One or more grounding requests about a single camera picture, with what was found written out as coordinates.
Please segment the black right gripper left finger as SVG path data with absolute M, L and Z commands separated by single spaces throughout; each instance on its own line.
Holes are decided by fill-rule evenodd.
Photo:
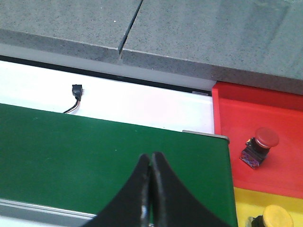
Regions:
M 127 182 L 85 227 L 147 227 L 150 217 L 150 159 L 140 155 Z

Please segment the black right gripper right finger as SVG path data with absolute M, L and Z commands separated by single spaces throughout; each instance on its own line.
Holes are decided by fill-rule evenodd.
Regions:
M 180 181 L 164 154 L 151 157 L 151 196 L 156 227 L 228 227 Z

